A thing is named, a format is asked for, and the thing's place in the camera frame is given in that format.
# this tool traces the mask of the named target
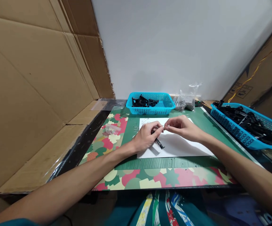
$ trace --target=orange wire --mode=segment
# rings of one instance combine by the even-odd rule
[[[228,100],[228,103],[230,103],[230,101],[236,96],[236,93],[237,93],[237,91],[239,90],[239,89],[241,89],[243,86],[244,86],[244,84],[246,84],[248,81],[250,81],[252,78],[253,78],[253,76],[256,74],[256,72],[257,72],[257,70],[259,69],[259,66],[260,66],[260,64],[270,55],[272,53],[272,50],[258,63],[258,65],[257,65],[257,67],[256,67],[256,69],[255,69],[255,71],[254,71],[254,73],[253,73],[253,75],[247,80],[247,81],[245,81],[240,87],[238,87],[236,90],[235,90],[235,92],[234,92],[234,94],[233,94],[233,96]]]

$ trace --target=fabric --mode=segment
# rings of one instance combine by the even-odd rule
[[[129,195],[130,196],[127,196],[125,194],[125,202],[116,204],[114,211],[105,222],[105,225],[216,225],[204,211],[199,210],[194,204],[188,202],[182,195],[175,191],[156,190],[148,192],[148,195],[141,203],[139,203],[139,198],[135,198],[131,193],[129,193]],[[129,212],[129,214],[128,212],[125,213],[125,206],[133,206],[133,214],[131,214],[131,212]]]
[[[38,226],[38,224],[28,219],[21,218],[0,223],[0,226]]]

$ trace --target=person's left hand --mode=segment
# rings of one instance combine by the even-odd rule
[[[158,121],[144,124],[131,141],[135,148],[134,154],[143,152],[148,149],[162,132],[163,126]]]

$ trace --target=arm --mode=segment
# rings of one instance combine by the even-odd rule
[[[151,130],[159,128],[154,134]],[[159,122],[142,126],[134,139],[115,151],[86,162],[53,179],[0,213],[0,223],[26,218],[38,224],[48,224],[78,202],[118,163],[146,150],[161,134]]]
[[[171,118],[165,130],[206,146],[265,209],[272,214],[272,174],[203,132],[186,116]]]

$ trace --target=blue plastic basket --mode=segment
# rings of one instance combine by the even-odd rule
[[[272,130],[272,119],[258,113],[257,111],[252,110],[242,104],[237,103],[226,103],[223,106],[230,107],[239,107],[242,106],[243,110],[248,112],[253,112],[255,114],[256,119],[262,121],[263,125],[268,129]],[[211,115],[221,123],[228,131],[230,131],[234,136],[236,136],[247,148],[252,150],[261,150],[261,149],[272,149],[272,145],[265,144],[260,140],[257,140],[253,135],[247,132],[245,129],[240,127],[226,115],[224,115],[221,111],[219,111],[213,104],[211,105]]]
[[[146,99],[158,100],[159,103],[154,107],[132,107],[132,97],[139,98],[143,95]],[[134,115],[168,115],[172,109],[176,106],[171,99],[170,95],[167,93],[131,93],[126,102],[126,107]]]

